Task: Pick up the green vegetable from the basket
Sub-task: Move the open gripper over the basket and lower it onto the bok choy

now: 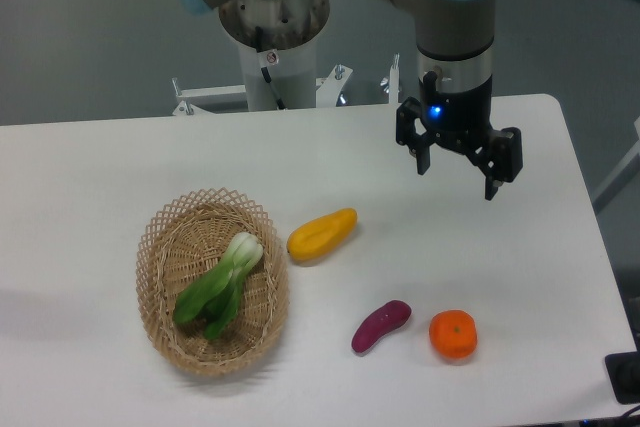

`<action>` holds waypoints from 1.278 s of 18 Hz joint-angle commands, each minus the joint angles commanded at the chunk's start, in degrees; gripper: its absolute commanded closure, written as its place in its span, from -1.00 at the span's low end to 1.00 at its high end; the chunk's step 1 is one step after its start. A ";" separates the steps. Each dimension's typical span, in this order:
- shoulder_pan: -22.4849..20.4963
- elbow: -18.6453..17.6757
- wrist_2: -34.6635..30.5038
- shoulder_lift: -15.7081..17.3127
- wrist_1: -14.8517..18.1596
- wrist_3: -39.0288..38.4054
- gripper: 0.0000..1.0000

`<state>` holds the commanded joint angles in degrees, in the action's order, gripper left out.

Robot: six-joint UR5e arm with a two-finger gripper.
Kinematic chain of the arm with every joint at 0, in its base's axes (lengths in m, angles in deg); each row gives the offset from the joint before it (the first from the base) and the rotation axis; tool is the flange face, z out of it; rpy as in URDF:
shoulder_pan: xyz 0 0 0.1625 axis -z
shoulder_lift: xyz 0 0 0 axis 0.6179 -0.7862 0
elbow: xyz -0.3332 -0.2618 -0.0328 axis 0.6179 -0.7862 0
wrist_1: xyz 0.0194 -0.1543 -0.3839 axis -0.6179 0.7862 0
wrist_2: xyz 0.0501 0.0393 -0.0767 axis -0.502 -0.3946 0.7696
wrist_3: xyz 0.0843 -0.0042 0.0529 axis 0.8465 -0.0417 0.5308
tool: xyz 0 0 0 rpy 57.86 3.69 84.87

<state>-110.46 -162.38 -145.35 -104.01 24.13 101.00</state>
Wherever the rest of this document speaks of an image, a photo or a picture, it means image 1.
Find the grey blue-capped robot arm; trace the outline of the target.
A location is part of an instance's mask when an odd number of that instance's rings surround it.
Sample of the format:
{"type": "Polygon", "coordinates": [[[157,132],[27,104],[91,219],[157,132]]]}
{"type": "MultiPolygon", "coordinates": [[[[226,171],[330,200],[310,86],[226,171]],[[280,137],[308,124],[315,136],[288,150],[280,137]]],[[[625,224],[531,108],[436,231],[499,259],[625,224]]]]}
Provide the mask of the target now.
{"type": "MultiPolygon", "coordinates": [[[[195,14],[216,11],[226,33],[249,57],[248,101],[256,110],[315,104],[313,66],[295,70],[289,55],[324,29],[329,0],[181,0],[195,14]]],[[[522,140],[515,127],[490,122],[495,0],[385,0],[408,13],[415,26],[418,97],[396,112],[396,140],[419,173],[439,146],[465,156],[485,178],[485,196],[515,180],[522,140]]]]}

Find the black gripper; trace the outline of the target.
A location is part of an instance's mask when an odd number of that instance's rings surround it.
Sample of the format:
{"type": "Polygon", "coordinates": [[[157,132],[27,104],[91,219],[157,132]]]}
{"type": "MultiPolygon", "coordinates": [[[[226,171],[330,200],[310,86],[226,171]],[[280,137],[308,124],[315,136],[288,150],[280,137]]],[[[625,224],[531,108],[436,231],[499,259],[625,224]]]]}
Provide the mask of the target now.
{"type": "Polygon", "coordinates": [[[491,201],[504,183],[512,183],[523,168],[522,133],[519,128],[493,129],[490,124],[493,78],[464,92],[437,89],[437,75],[420,82],[421,104],[408,97],[396,110],[395,140],[416,160],[419,175],[431,165],[429,132],[449,150],[465,153],[485,177],[484,198],[491,201]],[[426,128],[422,134],[416,122],[426,128]]]}

